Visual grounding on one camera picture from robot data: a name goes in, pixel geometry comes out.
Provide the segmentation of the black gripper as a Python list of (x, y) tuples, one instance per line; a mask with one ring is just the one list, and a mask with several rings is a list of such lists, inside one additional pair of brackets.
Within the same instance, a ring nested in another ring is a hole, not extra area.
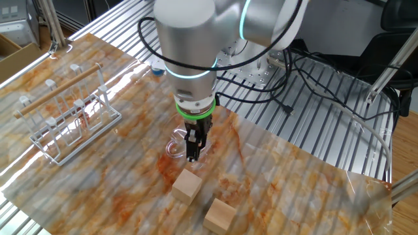
[(208, 132), (211, 127), (212, 116), (197, 120), (185, 119), (187, 131), (185, 136), (186, 157), (189, 162), (195, 162), (199, 158), (201, 150), (206, 146)]

